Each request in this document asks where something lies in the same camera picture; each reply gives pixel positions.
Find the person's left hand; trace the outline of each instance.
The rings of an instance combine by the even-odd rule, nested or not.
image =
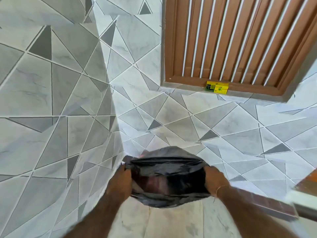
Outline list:
[[[109,180],[106,194],[121,199],[124,202],[132,192],[131,170],[125,170],[125,164],[121,165],[113,177]]]

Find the small box on window ledge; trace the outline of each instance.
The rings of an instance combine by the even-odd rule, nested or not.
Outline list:
[[[226,94],[228,91],[229,84],[223,82],[211,82],[207,81],[206,91],[217,94]]]

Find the black plastic bag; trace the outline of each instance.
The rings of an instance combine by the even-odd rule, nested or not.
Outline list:
[[[181,148],[166,147],[123,161],[132,173],[131,196],[144,205],[170,208],[210,196],[204,186],[208,164]]]

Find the metal window bar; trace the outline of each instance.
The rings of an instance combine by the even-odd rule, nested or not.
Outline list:
[[[284,18],[284,16],[285,16],[285,13],[286,13],[287,8],[288,8],[288,6],[289,6],[290,3],[291,3],[291,0],[287,0],[285,6],[284,6],[284,8],[283,8],[283,11],[282,11],[282,13],[281,13],[281,15],[280,15],[280,17],[279,17],[279,20],[278,20],[278,22],[277,22],[277,24],[276,24],[276,27],[275,27],[275,29],[274,29],[274,32],[273,32],[273,34],[272,34],[272,36],[271,36],[270,42],[268,43],[268,45],[267,45],[267,47],[266,47],[266,49],[265,49],[265,52],[264,52],[264,54],[263,54],[263,57],[262,57],[262,59],[261,59],[261,62],[260,62],[260,64],[259,64],[259,67],[258,67],[257,70],[256,70],[256,74],[255,74],[255,76],[254,76],[254,78],[253,78],[253,80],[252,80],[252,85],[255,83],[256,78],[257,78],[257,76],[259,75],[259,72],[260,72],[260,69],[261,69],[261,67],[262,67],[262,65],[263,65],[263,63],[264,63],[265,57],[266,57],[268,51],[269,51],[270,48],[271,48],[271,45],[272,45],[273,40],[274,40],[274,38],[275,38],[275,35],[276,35],[277,31],[279,30],[279,27],[280,27],[280,25],[281,25],[281,23],[282,23],[282,21],[283,21],[283,18]]]
[[[267,84],[268,80],[270,79],[270,77],[271,77],[271,75],[272,75],[272,72],[273,72],[273,70],[274,70],[274,68],[275,68],[275,65],[277,64],[277,61],[279,60],[280,55],[282,54],[283,49],[284,49],[284,47],[286,46],[286,43],[287,43],[289,37],[291,36],[292,31],[294,30],[295,25],[296,25],[296,23],[297,23],[299,17],[300,17],[301,14],[303,13],[303,10],[304,10],[304,8],[305,8],[307,2],[308,2],[308,0],[304,0],[304,2],[302,3],[302,5],[301,5],[301,7],[300,7],[300,10],[299,10],[299,12],[297,13],[297,15],[296,15],[296,17],[295,17],[295,19],[294,19],[294,21],[293,21],[293,23],[292,23],[292,26],[291,26],[290,30],[288,31],[287,36],[286,36],[286,38],[285,38],[285,40],[284,40],[284,42],[283,42],[283,44],[282,44],[282,46],[281,46],[281,48],[280,48],[280,50],[279,50],[279,52],[278,52],[278,54],[277,54],[277,56],[276,56],[274,62],[273,62],[273,65],[272,65],[272,67],[271,67],[271,69],[270,69],[270,71],[269,71],[269,73],[268,73],[268,75],[267,75],[267,77],[266,77],[266,79],[265,79],[265,82],[264,82],[263,86],[265,86],[265,85]]]
[[[196,60],[198,37],[199,37],[199,31],[200,31],[201,16],[203,14],[203,7],[204,7],[204,0],[201,0],[191,77],[193,77],[193,73],[194,73],[194,66],[195,66],[195,60]]]
[[[240,5],[239,5],[238,14],[237,14],[237,16],[236,16],[236,21],[235,21],[235,24],[234,24],[234,26],[233,26],[231,38],[230,38],[230,41],[229,41],[229,46],[228,46],[228,49],[227,49],[226,57],[224,58],[224,64],[223,64],[223,66],[222,66],[222,70],[221,70],[221,74],[220,74],[219,81],[222,80],[222,76],[224,75],[224,69],[225,69],[225,67],[226,67],[226,63],[227,63],[227,60],[228,60],[228,56],[229,56],[230,48],[231,48],[231,45],[232,45],[233,37],[234,37],[234,35],[235,35],[236,28],[237,28],[237,25],[238,25],[238,22],[239,22],[240,13],[241,13],[241,10],[242,10],[243,3],[244,3],[244,0],[241,0],[241,1],[240,1]]]
[[[253,8],[253,12],[252,12],[251,17],[250,17],[249,24],[248,24],[248,27],[247,27],[247,30],[246,30],[245,35],[244,35],[244,38],[243,38],[243,42],[242,42],[242,45],[241,45],[241,48],[240,48],[240,52],[239,52],[239,55],[238,55],[238,59],[237,59],[237,61],[236,61],[235,68],[233,69],[233,73],[232,73],[232,77],[231,77],[230,82],[233,82],[233,80],[234,80],[234,78],[235,78],[236,71],[237,71],[237,69],[238,69],[238,66],[239,66],[239,63],[240,63],[240,60],[241,60],[243,51],[244,51],[244,46],[245,46],[245,44],[246,44],[246,42],[247,42],[248,35],[249,35],[249,31],[250,31],[250,29],[251,29],[252,22],[253,22],[253,19],[254,19],[255,14],[256,14],[256,10],[257,10],[257,8],[258,8],[259,3],[260,3],[260,0],[256,0],[256,3],[255,3],[254,8]]]
[[[265,16],[264,16],[264,20],[263,20],[263,22],[262,22],[262,25],[261,25],[260,31],[259,31],[259,33],[258,33],[258,36],[256,37],[256,42],[255,42],[255,44],[254,44],[254,46],[253,46],[253,49],[252,49],[252,52],[251,52],[251,54],[250,54],[250,56],[249,56],[249,60],[248,60],[247,66],[245,67],[245,70],[244,70],[244,73],[243,73],[243,76],[242,76],[242,79],[241,79],[240,83],[243,83],[244,78],[245,78],[245,76],[247,75],[248,68],[249,68],[250,63],[251,63],[251,61],[252,61],[254,52],[255,52],[255,50],[256,50],[257,44],[258,44],[259,39],[260,39],[260,37],[261,37],[261,34],[262,34],[262,32],[263,32],[264,26],[265,26],[265,24],[266,24],[266,20],[267,20],[269,14],[270,14],[271,9],[272,9],[273,3],[274,3],[274,0],[271,0],[271,1],[270,1],[270,4],[269,4],[269,6],[268,6],[268,9],[267,9],[267,11],[266,11],[266,14],[265,14]]]
[[[217,46],[216,46],[214,58],[213,58],[213,61],[212,61],[212,66],[211,66],[211,70],[210,70],[210,74],[209,74],[209,79],[211,79],[212,72],[213,72],[213,70],[214,70],[214,66],[215,66],[215,62],[216,62],[216,57],[217,57],[217,52],[218,52],[218,48],[219,48],[219,44],[220,44],[220,39],[221,39],[221,34],[222,34],[222,30],[223,30],[223,28],[224,28],[224,21],[226,20],[226,16],[227,16],[229,1],[230,1],[230,0],[227,0],[227,2],[226,2],[226,7],[224,8],[224,15],[223,15],[223,17],[222,17],[220,32],[219,32],[219,36],[218,36],[218,41],[217,41]]]
[[[213,0],[213,2],[212,2],[212,8],[211,8],[211,14],[210,14],[210,19],[209,19],[209,24],[208,24],[208,31],[207,31],[206,41],[205,41],[203,61],[202,61],[202,63],[201,63],[199,78],[201,78],[201,76],[203,75],[204,63],[205,63],[205,58],[206,58],[206,52],[207,52],[207,46],[208,46],[208,40],[209,40],[210,30],[211,30],[212,18],[213,18],[213,16],[214,16],[214,11],[215,11],[215,5],[216,5],[216,0]]]
[[[188,36],[189,36],[189,25],[190,25],[190,23],[191,23],[192,1],[193,1],[193,0],[189,0],[188,20],[187,20],[187,31],[186,31],[186,41],[185,41],[185,51],[184,51],[183,71],[182,71],[182,76],[183,76],[183,77],[184,77],[185,63],[186,63],[186,55],[187,55],[187,45],[188,45]]]

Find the person's left arm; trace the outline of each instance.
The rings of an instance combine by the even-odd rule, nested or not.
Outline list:
[[[64,238],[106,238],[121,204],[131,192],[131,170],[125,170],[125,165],[121,165],[95,208]]]

